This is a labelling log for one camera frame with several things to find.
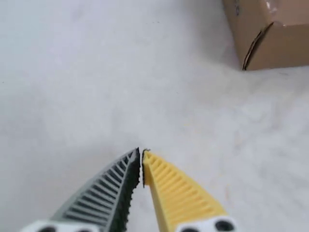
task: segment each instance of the white floor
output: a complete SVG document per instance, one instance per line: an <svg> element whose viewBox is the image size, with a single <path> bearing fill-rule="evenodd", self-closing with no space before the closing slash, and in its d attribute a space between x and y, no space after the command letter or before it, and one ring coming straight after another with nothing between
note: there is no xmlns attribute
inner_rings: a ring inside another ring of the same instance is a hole
<svg viewBox="0 0 309 232"><path fill-rule="evenodd" d="M0 1L0 231L151 148L243 231L307 231L309 67L242 72L219 0ZM129 232L158 231L149 190Z"/></svg>

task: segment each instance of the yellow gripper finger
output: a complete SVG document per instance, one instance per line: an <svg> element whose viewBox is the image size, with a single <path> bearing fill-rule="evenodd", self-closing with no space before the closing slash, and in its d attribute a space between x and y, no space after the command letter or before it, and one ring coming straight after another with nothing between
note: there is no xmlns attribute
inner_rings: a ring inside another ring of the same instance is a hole
<svg viewBox="0 0 309 232"><path fill-rule="evenodd" d="M145 150L142 164L160 232L174 232L180 223L227 214L200 185L161 157Z"/></svg>

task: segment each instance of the brown cardboard box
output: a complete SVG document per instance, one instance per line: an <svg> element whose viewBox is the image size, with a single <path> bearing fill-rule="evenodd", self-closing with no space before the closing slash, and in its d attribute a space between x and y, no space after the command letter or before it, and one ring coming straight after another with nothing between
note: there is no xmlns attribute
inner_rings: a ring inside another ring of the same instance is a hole
<svg viewBox="0 0 309 232"><path fill-rule="evenodd" d="M223 0L243 70L309 65L309 0Z"/></svg>

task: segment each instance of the white surface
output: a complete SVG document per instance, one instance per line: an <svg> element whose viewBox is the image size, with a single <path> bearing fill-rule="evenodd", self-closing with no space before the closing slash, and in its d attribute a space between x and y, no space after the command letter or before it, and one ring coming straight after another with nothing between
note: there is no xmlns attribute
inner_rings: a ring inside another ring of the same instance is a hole
<svg viewBox="0 0 309 232"><path fill-rule="evenodd" d="M148 147L243 231L306 231L309 67L239 71L219 0L0 1L0 231ZM149 190L129 232L157 231Z"/></svg>

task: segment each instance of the ridged grip surface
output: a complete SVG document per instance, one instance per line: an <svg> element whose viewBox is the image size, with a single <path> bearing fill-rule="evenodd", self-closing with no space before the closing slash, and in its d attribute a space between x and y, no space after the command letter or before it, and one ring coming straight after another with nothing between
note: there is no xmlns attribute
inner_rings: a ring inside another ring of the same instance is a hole
<svg viewBox="0 0 309 232"><path fill-rule="evenodd" d="M226 215L210 194L161 157L145 150L142 164L161 232L174 232L180 223Z"/></svg>
<svg viewBox="0 0 309 232"><path fill-rule="evenodd" d="M89 180L52 220L96 224L101 232L123 232L139 177L140 153L136 148Z"/></svg>

